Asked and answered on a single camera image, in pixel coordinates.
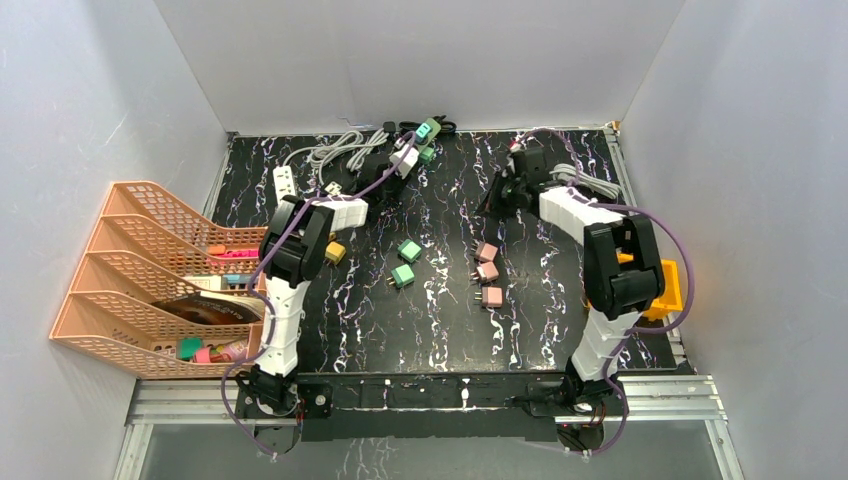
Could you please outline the mint green plug adapter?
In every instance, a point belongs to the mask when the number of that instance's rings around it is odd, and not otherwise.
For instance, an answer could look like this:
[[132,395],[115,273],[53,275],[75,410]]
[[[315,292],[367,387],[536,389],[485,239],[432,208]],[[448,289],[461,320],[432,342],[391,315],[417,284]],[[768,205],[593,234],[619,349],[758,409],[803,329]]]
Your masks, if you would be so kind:
[[419,152],[419,162],[422,165],[428,165],[436,156],[436,150],[431,146],[422,148]]

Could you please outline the pink plug adapter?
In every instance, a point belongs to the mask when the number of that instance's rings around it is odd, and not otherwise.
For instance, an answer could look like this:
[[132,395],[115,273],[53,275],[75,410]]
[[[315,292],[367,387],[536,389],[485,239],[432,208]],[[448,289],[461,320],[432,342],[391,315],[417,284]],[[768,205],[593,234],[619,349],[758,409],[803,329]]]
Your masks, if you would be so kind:
[[504,303],[504,293],[501,287],[483,286],[475,293],[475,300],[482,308],[501,308]]
[[488,242],[479,242],[474,249],[473,257],[479,263],[493,262],[498,254],[498,248]]
[[470,278],[481,285],[490,284],[500,276],[499,270],[493,261],[478,263],[473,269]]

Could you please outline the teal plug adapter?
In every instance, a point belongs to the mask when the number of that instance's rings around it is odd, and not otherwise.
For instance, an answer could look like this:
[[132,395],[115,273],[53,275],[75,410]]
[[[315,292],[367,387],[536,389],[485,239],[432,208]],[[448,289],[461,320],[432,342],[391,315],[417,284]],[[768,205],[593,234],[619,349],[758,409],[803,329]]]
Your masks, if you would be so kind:
[[425,122],[425,123],[420,124],[418,126],[418,128],[415,130],[415,141],[418,144],[425,143],[428,140],[431,132],[432,132],[432,127],[429,123]]

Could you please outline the short black power strip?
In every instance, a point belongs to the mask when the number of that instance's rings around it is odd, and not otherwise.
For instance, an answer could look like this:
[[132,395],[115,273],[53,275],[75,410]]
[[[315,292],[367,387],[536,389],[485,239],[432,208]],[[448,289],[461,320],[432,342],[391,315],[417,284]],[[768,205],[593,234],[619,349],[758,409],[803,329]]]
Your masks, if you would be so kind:
[[344,197],[348,194],[346,186],[336,181],[330,181],[323,187],[324,195],[327,197]]

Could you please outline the light green plug adapter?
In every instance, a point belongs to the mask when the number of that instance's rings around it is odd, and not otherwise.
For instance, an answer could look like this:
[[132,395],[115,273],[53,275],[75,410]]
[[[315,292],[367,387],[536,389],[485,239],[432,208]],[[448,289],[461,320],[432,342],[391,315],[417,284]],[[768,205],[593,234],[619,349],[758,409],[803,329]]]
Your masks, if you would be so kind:
[[407,263],[415,263],[422,254],[422,247],[411,239],[404,240],[398,246],[398,255]]

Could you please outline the green power strip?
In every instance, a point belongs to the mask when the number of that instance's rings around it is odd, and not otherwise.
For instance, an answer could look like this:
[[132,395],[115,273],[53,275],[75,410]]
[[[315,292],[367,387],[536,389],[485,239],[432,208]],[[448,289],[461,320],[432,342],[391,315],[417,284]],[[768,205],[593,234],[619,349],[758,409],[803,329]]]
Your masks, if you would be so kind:
[[441,130],[440,120],[435,117],[428,118],[414,130],[415,144],[419,146],[430,144]]

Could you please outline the white power strip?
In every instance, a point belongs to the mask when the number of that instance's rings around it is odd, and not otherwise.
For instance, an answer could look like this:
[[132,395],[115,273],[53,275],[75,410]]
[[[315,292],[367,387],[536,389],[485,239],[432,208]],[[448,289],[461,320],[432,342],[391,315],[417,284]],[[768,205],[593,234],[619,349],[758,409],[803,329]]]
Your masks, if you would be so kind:
[[273,169],[273,180],[278,204],[281,204],[286,196],[299,195],[296,178],[290,165],[276,166]]

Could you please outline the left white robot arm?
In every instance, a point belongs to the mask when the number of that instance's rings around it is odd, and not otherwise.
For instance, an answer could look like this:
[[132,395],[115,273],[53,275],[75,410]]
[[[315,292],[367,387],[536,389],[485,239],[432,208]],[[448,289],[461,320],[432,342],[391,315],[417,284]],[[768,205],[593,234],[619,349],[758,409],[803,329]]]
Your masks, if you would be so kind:
[[236,362],[252,364],[237,377],[239,389],[263,412],[287,417],[301,404],[295,384],[299,325],[306,293],[323,266],[329,234],[363,226],[369,209],[365,197],[399,179],[400,171],[409,172],[417,156],[413,147],[396,152],[372,183],[355,194],[283,197],[248,281],[248,292],[265,307],[261,337],[257,350]]

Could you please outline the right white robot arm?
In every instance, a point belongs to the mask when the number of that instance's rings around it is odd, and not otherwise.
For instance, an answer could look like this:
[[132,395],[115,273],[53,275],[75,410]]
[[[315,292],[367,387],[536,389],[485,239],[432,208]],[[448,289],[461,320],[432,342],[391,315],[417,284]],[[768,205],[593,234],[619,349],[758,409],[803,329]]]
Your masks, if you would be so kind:
[[566,409],[587,414],[618,394],[620,353],[643,313],[665,291],[652,221],[583,195],[552,170],[542,148],[513,147],[478,209],[491,217],[524,210],[559,228],[583,250],[587,323],[561,383],[531,383],[521,397],[536,416]]

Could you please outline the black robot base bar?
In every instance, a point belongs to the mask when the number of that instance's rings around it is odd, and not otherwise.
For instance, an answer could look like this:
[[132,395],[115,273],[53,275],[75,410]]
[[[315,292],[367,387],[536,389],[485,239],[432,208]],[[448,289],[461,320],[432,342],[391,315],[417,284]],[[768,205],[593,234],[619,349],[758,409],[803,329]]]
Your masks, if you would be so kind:
[[604,423],[623,411],[622,385],[563,372],[298,374],[252,369],[234,378],[237,417],[263,427],[293,423],[305,442],[393,437],[560,442],[593,450]]

